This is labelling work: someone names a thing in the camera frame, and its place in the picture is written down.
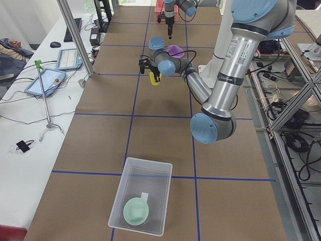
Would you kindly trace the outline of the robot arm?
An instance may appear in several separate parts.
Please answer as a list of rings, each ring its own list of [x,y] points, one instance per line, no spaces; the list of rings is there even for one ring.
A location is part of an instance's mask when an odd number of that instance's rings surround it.
[[[196,1],[187,1],[187,0],[165,0],[164,1],[164,18],[165,23],[168,26],[168,38],[172,38],[173,34],[173,25],[175,23],[175,6],[178,6],[188,17],[193,17],[197,10]]]
[[[209,88],[193,68],[190,60],[176,58],[165,50],[161,37],[150,39],[149,57],[140,60],[141,71],[150,69],[150,78],[178,73],[188,85],[202,111],[191,119],[190,129],[195,140],[211,144],[230,137],[236,129],[231,106],[243,83],[249,64],[260,42],[288,37],[294,29],[296,1],[231,1],[224,15],[232,18],[221,30],[225,39],[222,65],[213,88]]]

